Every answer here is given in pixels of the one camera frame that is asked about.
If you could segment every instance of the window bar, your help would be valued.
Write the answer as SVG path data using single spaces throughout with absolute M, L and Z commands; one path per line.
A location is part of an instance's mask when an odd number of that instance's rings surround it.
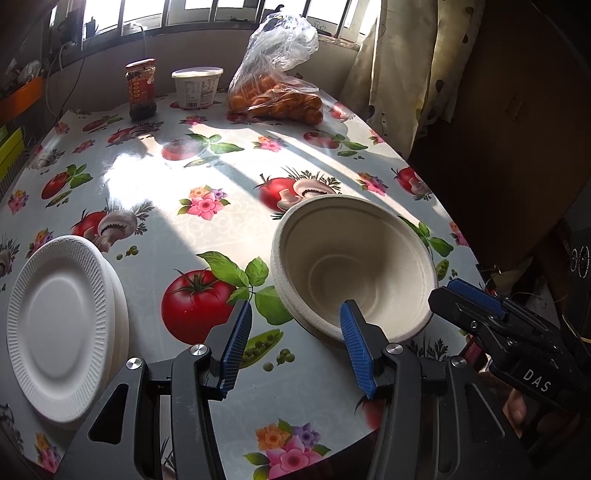
M 125 0 L 119 4 L 119 20 L 117 21 L 117 36 L 123 37 L 123 13 L 125 12 Z
M 340 17 L 339 26 L 336 27 L 335 38 L 340 38 L 340 33 L 343 30 L 343 26 L 345 24 L 345 19 L 347 18 L 347 14 L 349 13 L 349 8 L 351 8 L 351 3 L 353 3 L 353 0 L 347 0 L 347 3 L 345 4 L 345 9 L 343 10 L 343 16 Z
M 209 8 L 209 21 L 215 22 L 217 15 L 217 3 L 219 0 L 212 0 L 212 6 Z
M 306 4 L 304 5 L 304 11 L 301 13 L 303 18 L 308 16 L 308 10 L 310 9 L 310 5 L 312 4 L 312 0 L 306 0 Z
M 168 25 L 168 12 L 170 10 L 170 0 L 164 0 L 164 8 L 162 10 L 162 21 L 160 27 L 166 27 Z
M 259 0 L 256 6 L 256 15 L 255 15 L 255 23 L 257 25 L 261 24 L 262 15 L 265 12 L 265 0 Z

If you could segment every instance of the plastic tub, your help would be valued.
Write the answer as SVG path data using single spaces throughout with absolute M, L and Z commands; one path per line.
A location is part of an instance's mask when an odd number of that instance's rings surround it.
M 173 72 L 180 108 L 202 108 L 213 103 L 223 69 L 195 67 Z

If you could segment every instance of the wall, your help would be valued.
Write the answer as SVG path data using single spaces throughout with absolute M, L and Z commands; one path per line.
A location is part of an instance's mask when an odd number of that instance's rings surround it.
M 156 59 L 156 93 L 174 91 L 171 72 L 194 66 L 218 66 L 224 69 L 220 81 L 227 87 L 238 69 L 248 39 L 248 30 L 200 30 L 158 35 L 146 39 L 148 57 Z M 128 42 L 100 51 L 86 58 L 80 80 L 66 108 L 78 106 L 88 111 L 103 111 L 127 101 L 125 65 L 143 58 L 142 40 Z M 310 60 L 294 69 L 307 81 L 328 94 L 338 97 L 351 70 L 357 51 L 324 41 Z M 52 110 L 59 110 L 70 93 L 82 60 L 64 68 L 50 78 Z

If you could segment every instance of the orange shelf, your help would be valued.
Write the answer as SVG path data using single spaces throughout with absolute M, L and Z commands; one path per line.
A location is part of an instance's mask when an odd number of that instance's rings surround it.
M 23 113 L 43 95 L 43 77 L 39 76 L 20 87 L 0 102 L 0 125 Z

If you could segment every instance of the wooden cabinet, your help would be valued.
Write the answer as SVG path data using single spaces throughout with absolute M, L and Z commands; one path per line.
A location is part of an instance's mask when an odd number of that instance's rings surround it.
M 410 158 L 483 265 L 520 263 L 587 182 L 590 87 L 529 2 L 486 3 L 454 120 L 433 125 Z

